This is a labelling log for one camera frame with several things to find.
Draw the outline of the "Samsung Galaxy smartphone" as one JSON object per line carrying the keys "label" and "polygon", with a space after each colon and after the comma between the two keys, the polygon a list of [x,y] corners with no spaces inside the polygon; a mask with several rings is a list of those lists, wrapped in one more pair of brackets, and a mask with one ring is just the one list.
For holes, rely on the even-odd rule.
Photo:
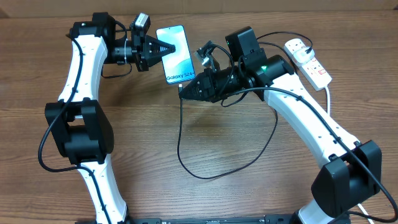
{"label": "Samsung Galaxy smartphone", "polygon": [[162,57],[166,82],[171,85],[195,78],[190,49],[183,25],[156,30],[157,38],[175,46],[175,52]]}

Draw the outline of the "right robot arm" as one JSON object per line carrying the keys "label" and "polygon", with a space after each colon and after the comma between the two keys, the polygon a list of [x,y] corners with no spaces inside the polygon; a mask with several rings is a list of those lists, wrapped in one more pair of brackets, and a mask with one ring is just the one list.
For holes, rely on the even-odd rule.
{"label": "right robot arm", "polygon": [[268,57],[251,27],[226,37],[232,64],[220,69],[214,43],[196,51],[204,71],[179,91],[182,100],[215,103],[254,92],[282,115],[313,154],[320,171],[312,184],[312,201],[284,223],[349,223],[352,208],[380,191],[382,154],[373,142],[360,142],[344,130],[308,93],[299,75],[321,90],[331,76],[315,58],[310,39],[294,34],[283,55]]}

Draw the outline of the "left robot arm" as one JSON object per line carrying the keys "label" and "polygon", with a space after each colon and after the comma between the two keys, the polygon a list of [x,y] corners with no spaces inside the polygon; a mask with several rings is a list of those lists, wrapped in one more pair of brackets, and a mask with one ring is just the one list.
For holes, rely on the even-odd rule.
{"label": "left robot arm", "polygon": [[93,223],[133,223],[118,189],[111,163],[114,133],[99,104],[106,64],[135,64],[144,72],[175,52],[175,46],[147,35],[150,17],[140,13],[125,27],[107,12],[75,22],[68,78],[57,102],[47,103],[48,128],[39,144],[38,161],[47,171],[77,170],[96,211]]}

